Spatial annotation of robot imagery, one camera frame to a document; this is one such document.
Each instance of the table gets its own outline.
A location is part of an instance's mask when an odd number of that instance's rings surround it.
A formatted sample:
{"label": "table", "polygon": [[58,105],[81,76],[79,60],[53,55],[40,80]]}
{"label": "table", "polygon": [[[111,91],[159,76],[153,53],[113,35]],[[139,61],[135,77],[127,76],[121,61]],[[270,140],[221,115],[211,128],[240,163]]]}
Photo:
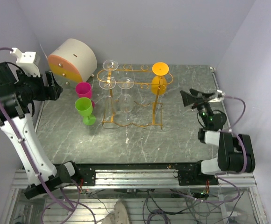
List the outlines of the table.
{"label": "table", "polygon": [[[132,67],[139,70],[141,66]],[[180,90],[189,91],[190,88],[214,92],[216,85],[212,70],[209,66],[199,65],[169,67],[174,81],[159,98],[163,103],[163,129],[159,126],[104,128],[101,121],[108,92],[99,87],[96,76],[88,82],[93,87],[92,100],[96,103],[93,114],[97,120],[93,126],[85,126],[82,117],[74,108],[78,99],[74,90],[76,84],[55,75],[64,91],[57,101],[45,102],[37,127],[37,135],[48,158],[55,164],[69,160],[76,163],[150,163],[195,162],[214,158],[217,147],[202,144],[197,139],[200,128],[197,111],[184,108],[179,93]],[[100,70],[102,66],[98,65],[94,74]],[[142,76],[137,72],[128,74],[131,78],[140,75]],[[119,97],[120,91],[116,86],[115,98]],[[143,90],[139,85],[128,90],[128,93],[141,104],[155,100],[155,95],[150,90]],[[211,106],[213,110],[223,110],[222,103]],[[150,113],[145,112],[133,119],[141,122],[146,120],[147,116],[150,116]]]}

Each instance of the person's foot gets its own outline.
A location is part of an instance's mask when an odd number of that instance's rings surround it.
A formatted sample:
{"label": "person's foot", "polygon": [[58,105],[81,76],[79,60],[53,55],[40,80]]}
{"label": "person's foot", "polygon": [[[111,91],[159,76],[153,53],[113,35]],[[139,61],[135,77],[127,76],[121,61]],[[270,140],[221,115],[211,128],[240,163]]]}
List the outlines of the person's foot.
{"label": "person's foot", "polygon": [[115,224],[129,224],[126,207],[122,202],[117,202],[114,206]]}
{"label": "person's foot", "polygon": [[101,224],[115,224],[115,216],[113,213],[108,214],[103,220]]}

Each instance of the green goblet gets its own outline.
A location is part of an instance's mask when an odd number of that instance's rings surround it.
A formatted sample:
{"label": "green goblet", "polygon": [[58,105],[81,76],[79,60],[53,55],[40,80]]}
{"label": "green goblet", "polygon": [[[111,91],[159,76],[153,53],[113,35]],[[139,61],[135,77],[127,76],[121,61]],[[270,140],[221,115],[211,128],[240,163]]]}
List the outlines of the green goblet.
{"label": "green goblet", "polygon": [[90,126],[95,123],[96,117],[92,114],[93,106],[89,98],[82,97],[75,101],[75,109],[84,117],[83,122],[85,125]]}

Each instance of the pink goblet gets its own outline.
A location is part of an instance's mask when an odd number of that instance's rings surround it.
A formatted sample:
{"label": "pink goblet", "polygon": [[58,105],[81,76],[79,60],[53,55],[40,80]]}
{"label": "pink goblet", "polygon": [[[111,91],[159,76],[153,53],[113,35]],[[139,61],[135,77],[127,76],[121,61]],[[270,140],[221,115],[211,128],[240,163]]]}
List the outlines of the pink goblet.
{"label": "pink goblet", "polygon": [[77,84],[75,87],[75,92],[79,98],[87,97],[87,98],[91,99],[91,97],[92,97],[92,88],[89,83]]}

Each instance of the white wall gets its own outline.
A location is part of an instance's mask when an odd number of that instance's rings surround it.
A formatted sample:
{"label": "white wall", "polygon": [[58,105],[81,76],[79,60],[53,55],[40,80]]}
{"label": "white wall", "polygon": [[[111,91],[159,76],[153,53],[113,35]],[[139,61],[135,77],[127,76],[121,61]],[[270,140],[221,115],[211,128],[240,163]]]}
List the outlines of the white wall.
{"label": "white wall", "polygon": [[[216,74],[228,95],[247,103],[247,112],[235,130],[252,138],[254,175],[271,221],[271,1],[256,0]],[[226,105],[234,122],[241,104],[227,101]]]}
{"label": "white wall", "polygon": [[67,38],[99,62],[215,67],[255,0],[18,0],[47,54]]}
{"label": "white wall", "polygon": [[[0,47],[41,52],[36,36],[24,19],[16,0],[0,0]],[[8,51],[0,52],[0,62],[15,62]],[[14,172],[21,166],[11,142],[0,130],[0,217],[9,194]]]}

